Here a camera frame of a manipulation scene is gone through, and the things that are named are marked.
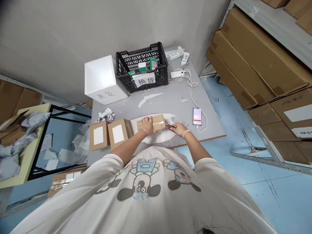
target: bracelet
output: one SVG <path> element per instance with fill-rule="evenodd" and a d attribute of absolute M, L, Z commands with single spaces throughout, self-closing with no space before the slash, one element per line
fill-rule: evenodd
<path fill-rule="evenodd" d="M 182 138 L 183 138 L 183 139 L 184 139 L 184 135 L 185 135 L 187 132 L 192 132 L 192 131 L 189 130 L 189 129 L 185 130 L 185 132 L 184 132 L 183 135 L 182 135 Z"/>
<path fill-rule="evenodd" d="M 144 130 L 147 133 L 147 136 L 149 136 L 149 133 L 144 128 L 141 128 L 140 130 Z"/>

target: charging cable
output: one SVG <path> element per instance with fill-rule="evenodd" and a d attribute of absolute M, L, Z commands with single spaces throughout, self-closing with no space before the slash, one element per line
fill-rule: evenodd
<path fill-rule="evenodd" d="M 192 101 L 194 102 L 194 104 L 195 104 L 198 108 L 200 108 L 200 107 L 196 104 L 196 102 L 194 101 L 194 99 L 193 99 L 193 97 L 192 97 L 192 88 L 195 87 L 196 85 L 198 85 L 198 83 L 197 83 L 197 82 L 192 82 L 192 75 L 191 75 L 190 70 L 189 70 L 189 69 L 183 70 L 183 69 L 180 69 L 180 68 L 179 68 L 179 69 L 175 69 L 175 71 L 182 71 L 182 73 L 181 73 L 181 78 L 180 78 L 179 83 L 181 83 L 181 81 L 182 81 L 183 79 L 186 79 L 186 80 L 188 81 L 188 84 L 189 84 L 189 86 L 190 86 L 189 93 L 191 94 L 191 99 L 192 99 Z M 207 128 L 207 126 L 208 126 L 208 124 L 207 124 L 207 116 L 205 115 L 204 111 L 203 111 L 202 113 L 204 114 L 204 116 L 205 116 L 205 118 L 206 118 L 206 127 L 205 127 L 203 130 L 199 131 L 199 130 L 198 130 L 198 125 L 196 125 L 196 129 L 197 129 L 198 132 L 204 131 L 204 130 Z"/>

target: cartoon print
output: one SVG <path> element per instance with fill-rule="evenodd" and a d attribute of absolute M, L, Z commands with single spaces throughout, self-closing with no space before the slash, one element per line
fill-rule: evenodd
<path fill-rule="evenodd" d="M 120 181 L 121 181 L 121 179 L 117 179 L 116 180 L 117 176 L 119 176 L 122 172 L 124 172 L 128 167 L 129 167 L 129 165 L 126 165 L 123 169 L 121 169 L 119 172 L 117 172 L 95 194 L 100 194 L 100 193 L 103 193 L 103 192 L 107 191 L 109 188 L 117 187 L 119 185 Z"/>
<path fill-rule="evenodd" d="M 190 184 L 196 191 L 201 192 L 201 188 L 191 182 L 191 177 L 184 170 L 184 168 L 177 162 L 165 159 L 163 165 L 169 170 L 173 170 L 175 173 L 175 180 L 168 182 L 168 188 L 170 190 L 176 190 L 180 188 L 181 184 Z"/>
<path fill-rule="evenodd" d="M 156 163 L 158 158 L 152 158 L 148 161 L 145 159 L 138 159 L 137 164 L 132 166 L 130 173 L 134 174 L 136 177 L 133 180 L 132 188 L 122 188 L 118 195 L 118 201 L 127 200 L 130 197 L 134 199 L 139 199 L 140 197 L 145 200 L 148 197 L 156 197 L 160 193 L 161 186 L 159 184 L 151 186 L 151 176 L 158 171 L 160 166 Z"/>

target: black metal frame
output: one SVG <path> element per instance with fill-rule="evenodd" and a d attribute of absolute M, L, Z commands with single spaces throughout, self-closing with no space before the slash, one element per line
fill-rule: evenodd
<path fill-rule="evenodd" d="M 78 113 L 78 112 L 75 112 L 75 111 L 72 111 L 72 110 L 68 110 L 68 109 L 65 109 L 65 108 L 62 108 L 62 107 L 51 105 L 49 112 L 52 113 L 53 110 L 58 110 L 58 111 L 60 111 L 60 113 L 51 114 L 50 117 L 48 118 L 48 120 L 45 123 L 45 126 L 43 128 L 43 132 L 42 132 L 42 136 L 41 136 L 41 138 L 39 140 L 39 145 L 38 145 L 38 148 L 37 148 L 37 152 L 36 152 L 35 158 L 33 160 L 33 164 L 32 164 L 32 167 L 30 169 L 30 173 L 29 173 L 29 176 L 28 176 L 27 180 L 33 180 L 33 179 L 44 177 L 46 175 L 51 175 L 51 174 L 63 172 L 63 171 L 66 171 L 69 168 L 77 166 L 77 164 L 75 164 L 75 165 L 71 165 L 71 166 L 67 166 L 67 167 L 58 168 L 58 169 L 55 169 L 55 170 L 52 170 L 52 171 L 47 171 L 47 170 L 45 170 L 43 168 L 40 168 L 40 167 L 36 166 L 38 158 L 39 158 L 41 146 L 42 146 L 43 140 L 45 138 L 46 130 L 48 128 L 48 125 L 49 125 L 49 122 L 50 122 L 51 118 L 58 119 L 58 120 L 63 120 L 63 121 L 69 121 L 69 122 L 73 122 L 73 123 L 79 123 L 79 124 L 82 124 L 82 123 L 84 124 L 84 122 L 77 121 L 77 120 L 66 119 L 66 118 L 60 118 L 60 117 L 57 117 L 57 116 L 65 115 L 65 114 L 75 114 L 75 115 L 79 115 L 79 116 L 83 116 L 83 117 L 91 119 L 90 115 L 81 114 L 81 113 Z"/>

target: black plastic crate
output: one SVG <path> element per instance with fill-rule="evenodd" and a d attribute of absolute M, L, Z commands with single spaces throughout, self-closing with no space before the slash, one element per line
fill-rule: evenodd
<path fill-rule="evenodd" d="M 116 53 L 116 77 L 120 79 L 130 93 L 161 85 L 168 85 L 168 61 L 162 46 L 161 42 L 157 42 L 144 49 Z M 158 65 L 158 67 L 152 71 L 149 70 L 149 59 L 151 57 L 157 60 Z M 139 72 L 138 63 L 141 62 L 146 62 L 147 71 Z M 132 76 L 128 74 L 130 71 L 136 72 L 133 75 L 153 72 L 155 73 L 156 82 L 144 84 L 137 88 Z"/>

